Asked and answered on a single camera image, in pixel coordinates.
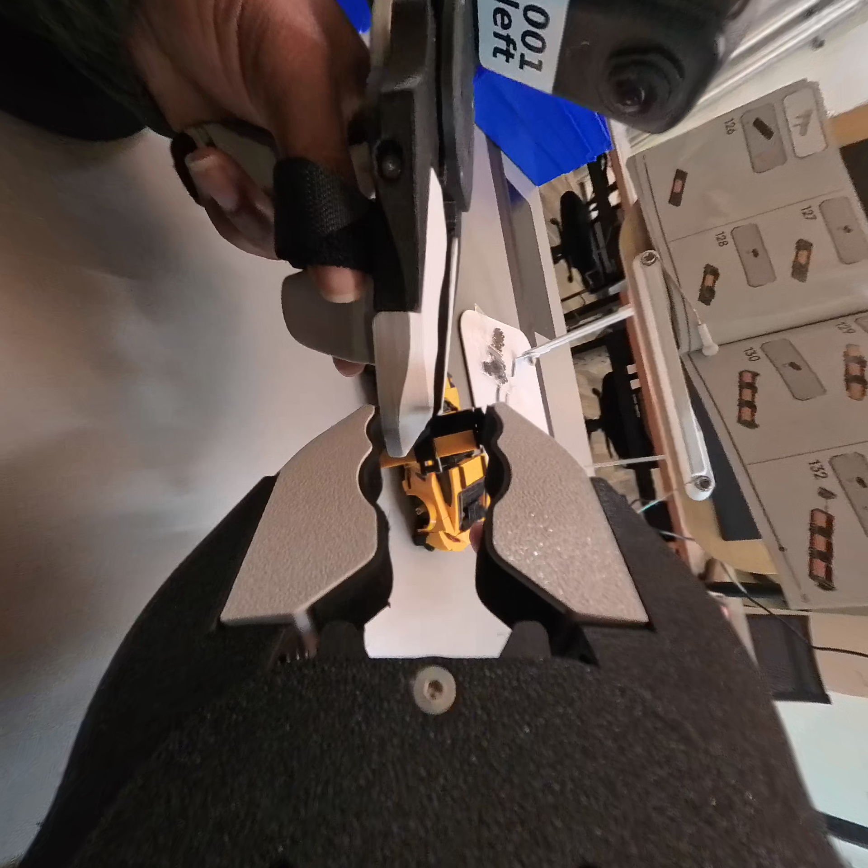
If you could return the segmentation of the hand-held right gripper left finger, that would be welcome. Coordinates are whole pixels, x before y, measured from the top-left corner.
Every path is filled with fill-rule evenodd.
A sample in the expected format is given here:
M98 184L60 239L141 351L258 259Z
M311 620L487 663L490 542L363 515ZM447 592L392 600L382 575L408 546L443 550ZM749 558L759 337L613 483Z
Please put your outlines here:
M221 624L295 627L315 654L366 656L365 628L393 590L379 445L377 410L363 405L284 465Z

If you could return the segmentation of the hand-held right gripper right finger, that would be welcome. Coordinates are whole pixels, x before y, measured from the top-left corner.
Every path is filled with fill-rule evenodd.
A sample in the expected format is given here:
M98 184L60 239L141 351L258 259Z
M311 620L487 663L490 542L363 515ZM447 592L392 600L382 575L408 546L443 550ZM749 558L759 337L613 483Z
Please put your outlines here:
M537 624L552 653L590 653L592 627L647 631L650 618L589 475L512 407L490 406L481 434L490 505L476 593L511 630Z

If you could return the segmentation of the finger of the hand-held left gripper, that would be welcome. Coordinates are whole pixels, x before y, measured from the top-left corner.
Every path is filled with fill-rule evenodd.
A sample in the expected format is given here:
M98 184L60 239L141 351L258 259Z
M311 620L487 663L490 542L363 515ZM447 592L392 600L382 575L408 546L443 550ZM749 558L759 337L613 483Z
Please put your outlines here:
M385 450L406 455L435 413L439 317L448 254L443 192L429 172L425 266L419 311L382 311L373 317L374 366Z
M449 382L448 363L455 295L458 285L462 216L461 211L454 203L446 204L445 216L448 250L443 280L443 387L446 389Z

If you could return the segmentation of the black and yellow lego strip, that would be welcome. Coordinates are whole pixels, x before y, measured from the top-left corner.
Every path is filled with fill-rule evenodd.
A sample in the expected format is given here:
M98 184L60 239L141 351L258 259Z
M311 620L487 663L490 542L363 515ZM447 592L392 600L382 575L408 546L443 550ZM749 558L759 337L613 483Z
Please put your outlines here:
M439 473L448 460L465 458L484 449L485 412L458 410L438 415L429 421L408 455L422 472Z

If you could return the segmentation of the yellow lego car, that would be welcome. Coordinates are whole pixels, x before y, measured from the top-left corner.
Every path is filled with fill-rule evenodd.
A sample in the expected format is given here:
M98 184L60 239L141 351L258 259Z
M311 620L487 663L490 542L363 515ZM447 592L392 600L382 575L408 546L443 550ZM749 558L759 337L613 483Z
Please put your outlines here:
M459 391L449 375L439 415L458 410L463 410ZM471 544L472 528L483 521L490 505L485 450L452 458L439 473L424 473L418 464L409 462L411 450L400 458L382 451L379 462L382 469L396 469L400 475L402 490L414 510L414 544L431 551L464 550Z

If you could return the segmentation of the person's left hand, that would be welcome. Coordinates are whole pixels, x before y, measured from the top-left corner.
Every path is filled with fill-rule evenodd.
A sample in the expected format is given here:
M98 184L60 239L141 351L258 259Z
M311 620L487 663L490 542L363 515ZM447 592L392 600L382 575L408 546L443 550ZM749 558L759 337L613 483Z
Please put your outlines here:
M136 2L127 46L174 132L244 121L271 133L280 156L309 159L357 186L348 135L370 64L337 2ZM186 164L217 232L276 259L274 206L246 172L211 147ZM332 303L357 301L371 285L350 269L311 266L308 274Z

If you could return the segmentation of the clear bag of small parts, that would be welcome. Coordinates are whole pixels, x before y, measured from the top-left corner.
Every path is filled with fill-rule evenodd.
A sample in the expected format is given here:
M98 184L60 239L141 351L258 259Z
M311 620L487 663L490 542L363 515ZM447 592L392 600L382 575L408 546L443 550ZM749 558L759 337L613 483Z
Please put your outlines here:
M488 342L483 346L480 362L482 374L499 392L507 389L513 377L514 357L510 355L507 334L503 326L494 326Z

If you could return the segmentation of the white book stand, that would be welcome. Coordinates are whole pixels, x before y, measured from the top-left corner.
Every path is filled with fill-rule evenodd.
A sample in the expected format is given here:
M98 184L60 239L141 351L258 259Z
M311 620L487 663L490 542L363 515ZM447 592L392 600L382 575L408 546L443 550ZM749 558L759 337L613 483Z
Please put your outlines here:
M649 353L656 361L662 388L661 397L658 399L662 407L660 413L669 418L673 428L678 428L680 440L675 442L672 458L660 453L650 458L616 459L595 464L585 462L583 465L592 472L619 465L630 467L651 462L667 462L672 466L674 481L682 483L687 496L694 501L704 501L710 498L715 488L708 448L693 411L684 367L675 346L671 320L666 312L657 313L655 308L657 298L666 300L668 290L679 290L679 286L669 277L656 250L649 249L637 255L632 269L629 281L631 300L624 309L535 347L529 344L528 339L517 328L488 317L478 308L466 310L459 319L459 332L473 406L486 409L489 405L505 402L539 428L548 429L536 364L548 353L577 345L607 327L634 318L639 321L639 325L645 327ZM494 326L505 328L510 355L514 357L512 380L507 389L501 392L495 389L480 368L483 346L488 342Z

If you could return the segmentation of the black office chair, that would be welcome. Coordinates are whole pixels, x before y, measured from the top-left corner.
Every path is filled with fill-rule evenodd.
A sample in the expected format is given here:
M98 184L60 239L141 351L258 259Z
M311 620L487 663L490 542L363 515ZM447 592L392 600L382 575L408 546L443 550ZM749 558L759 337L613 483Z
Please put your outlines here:
M610 371L603 376L601 387L592 389L592 394L598 400L599 413L595 418L585 418L586 431L588 436L603 434L611 458L650 458L655 454L629 385L620 384Z
M552 260L565 264L568 282L579 276L585 290L593 293L617 282L602 225L592 218L589 203L578 193L564 192L559 200L559 218L549 222L558 232L558 244L550 248Z

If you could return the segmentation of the stacked blue plastic bins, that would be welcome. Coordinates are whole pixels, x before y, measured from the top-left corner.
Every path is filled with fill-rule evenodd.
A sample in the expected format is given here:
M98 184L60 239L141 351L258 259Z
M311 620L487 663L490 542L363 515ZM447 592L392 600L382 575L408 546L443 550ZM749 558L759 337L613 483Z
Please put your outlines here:
M483 133L538 187L612 148L602 115L484 68L474 96Z

